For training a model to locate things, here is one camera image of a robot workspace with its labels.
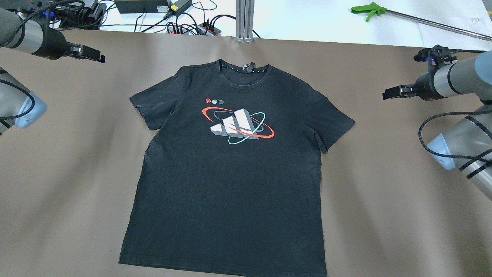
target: red orbit line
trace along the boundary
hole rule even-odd
[[[206,108],[204,108],[204,109],[202,110],[202,114],[203,114],[203,115],[205,115],[205,117],[206,117],[208,120],[212,121],[212,122],[213,122],[213,120],[212,120],[212,119],[210,119],[210,118],[209,118],[209,116],[207,115],[207,111],[208,111],[209,109],[221,109],[221,110],[226,110],[226,111],[233,111],[233,110],[231,110],[231,109],[220,108],[220,107],[206,107]],[[256,122],[260,123],[260,121],[259,121],[258,119],[254,118],[254,117],[251,117],[251,118],[252,118],[254,121],[256,121]],[[245,133],[245,132],[242,132],[242,131],[236,130],[236,129],[233,129],[233,130],[235,130],[235,131],[237,131],[237,132],[239,132],[239,133],[241,133],[241,134],[243,134],[243,135],[250,136],[250,137],[257,137],[257,138],[264,138],[264,139],[273,138],[273,136],[275,136],[275,132],[273,131],[273,129],[272,129],[270,126],[268,126],[267,124],[265,124],[265,123],[262,123],[262,124],[263,124],[263,125],[265,125],[265,126],[267,126],[267,127],[268,127],[268,129],[270,129],[270,131],[272,132],[272,134],[271,134],[271,135],[268,135],[268,136],[263,136],[263,135],[255,135],[255,134],[248,134],[248,133]]]

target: black box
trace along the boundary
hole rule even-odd
[[[120,13],[162,12],[166,13],[171,0],[114,0]]]

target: green plastic clip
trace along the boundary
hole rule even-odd
[[[352,7],[350,9],[350,12],[351,13],[355,13],[355,14],[368,12],[369,13],[369,16],[366,18],[366,22],[369,22],[369,19],[374,14],[381,15],[382,13],[383,14],[386,13],[386,8],[385,7],[381,7],[378,4],[372,2],[369,5]]]

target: t-shirt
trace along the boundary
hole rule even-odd
[[[326,277],[321,155],[354,124],[271,65],[186,66],[130,98],[150,130],[120,263]]]

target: graphic print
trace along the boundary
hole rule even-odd
[[[211,126],[210,131],[217,136],[229,137],[227,141],[231,145],[239,144],[246,139],[270,139],[275,136],[273,129],[264,123],[266,115],[262,112],[250,114],[245,108],[233,111],[220,107],[207,107],[202,113],[212,122],[214,121],[208,114],[213,115],[217,120],[222,120],[222,123]],[[255,115],[262,115],[262,118],[257,119],[253,117]]]

